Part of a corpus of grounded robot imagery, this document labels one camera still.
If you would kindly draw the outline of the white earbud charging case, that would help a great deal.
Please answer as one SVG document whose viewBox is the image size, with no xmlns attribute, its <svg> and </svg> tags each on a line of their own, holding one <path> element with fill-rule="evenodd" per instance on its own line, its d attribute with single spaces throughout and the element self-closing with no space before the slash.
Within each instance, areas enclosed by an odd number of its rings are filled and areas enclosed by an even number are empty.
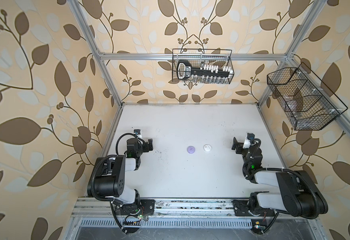
<svg viewBox="0 0 350 240">
<path fill-rule="evenodd" d="M 204 145 L 203 149 L 205 152 L 210 152 L 212 150 L 212 146 L 209 144 L 206 144 L 206 145 Z"/>
</svg>

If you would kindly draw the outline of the purple earbud charging case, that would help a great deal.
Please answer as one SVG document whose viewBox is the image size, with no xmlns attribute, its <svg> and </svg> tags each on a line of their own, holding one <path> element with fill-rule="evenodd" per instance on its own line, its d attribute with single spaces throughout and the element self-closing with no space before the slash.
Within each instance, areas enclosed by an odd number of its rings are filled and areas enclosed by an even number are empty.
<svg viewBox="0 0 350 240">
<path fill-rule="evenodd" d="M 196 148 L 194 146 L 188 146 L 187 147 L 187 152 L 189 154 L 193 154 L 193 153 L 195 153 L 195 151 L 196 151 Z"/>
</svg>

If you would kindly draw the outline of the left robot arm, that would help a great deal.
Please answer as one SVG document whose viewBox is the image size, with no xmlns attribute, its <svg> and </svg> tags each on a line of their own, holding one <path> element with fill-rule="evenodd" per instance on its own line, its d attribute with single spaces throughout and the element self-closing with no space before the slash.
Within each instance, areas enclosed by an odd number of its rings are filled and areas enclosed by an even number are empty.
<svg viewBox="0 0 350 240">
<path fill-rule="evenodd" d="M 119 207 L 140 208 L 139 192 L 126 186 L 126 172 L 138 170 L 142 154 L 152 150 L 153 140 L 143 140 L 139 129 L 121 135 L 114 155 L 97 158 L 87 187 L 88 196 Z"/>
</svg>

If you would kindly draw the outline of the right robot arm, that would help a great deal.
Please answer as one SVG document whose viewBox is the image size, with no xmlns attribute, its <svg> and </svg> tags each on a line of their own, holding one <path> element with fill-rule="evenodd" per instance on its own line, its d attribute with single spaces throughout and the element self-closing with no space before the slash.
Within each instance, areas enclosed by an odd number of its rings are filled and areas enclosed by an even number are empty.
<svg viewBox="0 0 350 240">
<path fill-rule="evenodd" d="M 278 189 L 277 193 L 253 192 L 247 202 L 234 200 L 238 216 L 249 214 L 275 215 L 276 212 L 293 217 L 316 219 L 328 212 L 328 203 L 307 171 L 263 167 L 261 140 L 248 133 L 241 143 L 233 139 L 232 150 L 243 158 L 242 172 L 246 180 Z"/>
</svg>

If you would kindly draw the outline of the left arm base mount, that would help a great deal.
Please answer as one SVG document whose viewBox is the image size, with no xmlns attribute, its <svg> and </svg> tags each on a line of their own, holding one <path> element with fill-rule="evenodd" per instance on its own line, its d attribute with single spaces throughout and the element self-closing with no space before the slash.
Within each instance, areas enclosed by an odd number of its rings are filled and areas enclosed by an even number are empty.
<svg viewBox="0 0 350 240">
<path fill-rule="evenodd" d="M 156 201 L 154 199 L 143 199 L 133 204 L 116 205 L 115 212 L 117 215 L 122 216 L 151 216 L 154 214 L 155 203 Z"/>
</svg>

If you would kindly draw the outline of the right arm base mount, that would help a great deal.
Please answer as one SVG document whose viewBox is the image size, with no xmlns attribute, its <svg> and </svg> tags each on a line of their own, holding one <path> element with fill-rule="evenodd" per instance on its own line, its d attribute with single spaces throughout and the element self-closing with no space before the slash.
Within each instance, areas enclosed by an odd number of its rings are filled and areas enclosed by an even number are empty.
<svg viewBox="0 0 350 240">
<path fill-rule="evenodd" d="M 267 214 L 267 210 L 251 205 L 249 200 L 233 200 L 234 214 L 236 217 L 259 217 Z"/>
</svg>

